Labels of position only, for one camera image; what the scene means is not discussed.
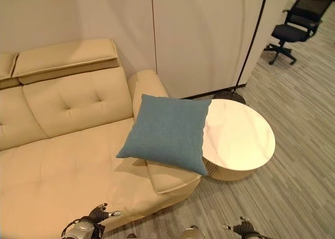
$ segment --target sofa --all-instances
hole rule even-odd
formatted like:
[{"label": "sofa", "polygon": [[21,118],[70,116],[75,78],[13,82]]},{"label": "sofa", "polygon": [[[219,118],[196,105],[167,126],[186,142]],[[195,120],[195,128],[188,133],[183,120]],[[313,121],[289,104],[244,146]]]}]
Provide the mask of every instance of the sofa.
[{"label": "sofa", "polygon": [[198,185],[200,176],[183,169],[115,158],[141,95],[166,92],[154,71],[127,79],[112,40],[1,57],[2,238],[60,238],[104,202],[121,211],[102,222],[112,230],[186,199]]}]

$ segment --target floor lamp base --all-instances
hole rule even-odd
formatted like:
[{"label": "floor lamp base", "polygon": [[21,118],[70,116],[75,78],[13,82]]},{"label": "floor lamp base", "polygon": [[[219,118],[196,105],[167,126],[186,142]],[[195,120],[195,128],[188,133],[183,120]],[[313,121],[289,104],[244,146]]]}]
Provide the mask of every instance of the floor lamp base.
[{"label": "floor lamp base", "polygon": [[230,99],[245,104],[245,99],[241,95],[233,93],[230,90],[224,90],[214,94],[213,99]]}]

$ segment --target round table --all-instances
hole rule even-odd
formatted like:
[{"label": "round table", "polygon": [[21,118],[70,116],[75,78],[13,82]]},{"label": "round table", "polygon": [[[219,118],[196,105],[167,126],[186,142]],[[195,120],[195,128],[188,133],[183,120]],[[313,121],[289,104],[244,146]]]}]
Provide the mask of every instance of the round table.
[{"label": "round table", "polygon": [[233,100],[211,101],[203,141],[208,176],[241,180],[267,163],[274,149],[273,131],[259,113]]}]

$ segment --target blue pillow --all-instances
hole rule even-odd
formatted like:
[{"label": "blue pillow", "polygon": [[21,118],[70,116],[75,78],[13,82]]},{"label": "blue pillow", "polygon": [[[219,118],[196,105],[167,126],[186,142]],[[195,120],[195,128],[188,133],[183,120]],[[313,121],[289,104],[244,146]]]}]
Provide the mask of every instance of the blue pillow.
[{"label": "blue pillow", "polygon": [[140,158],[206,175],[202,145],[210,103],[142,95],[137,121],[116,157]]}]

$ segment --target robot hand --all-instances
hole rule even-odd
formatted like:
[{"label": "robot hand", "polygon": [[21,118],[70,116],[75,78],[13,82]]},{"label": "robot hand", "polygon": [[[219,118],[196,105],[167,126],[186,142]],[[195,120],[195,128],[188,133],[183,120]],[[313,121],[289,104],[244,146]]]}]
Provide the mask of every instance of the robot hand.
[{"label": "robot hand", "polygon": [[[235,225],[234,227],[232,227],[232,230],[239,234],[242,239],[244,238],[267,238],[265,236],[260,235],[254,228],[254,226],[252,225],[252,223],[250,222],[249,219],[246,219],[244,217],[240,217],[240,219],[242,220],[241,224]],[[226,229],[231,230],[231,226],[224,226]]]},{"label": "robot hand", "polygon": [[113,211],[113,212],[106,212],[106,203],[100,204],[95,209],[93,209],[90,214],[88,215],[88,218],[92,220],[95,223],[100,223],[104,221],[107,218],[110,217],[117,217],[121,215],[120,211]]},{"label": "robot hand", "polygon": [[88,216],[81,217],[71,222],[62,232],[61,239],[100,239],[105,227],[101,224],[103,220],[121,215],[120,211],[106,212],[106,203],[95,207]]}]

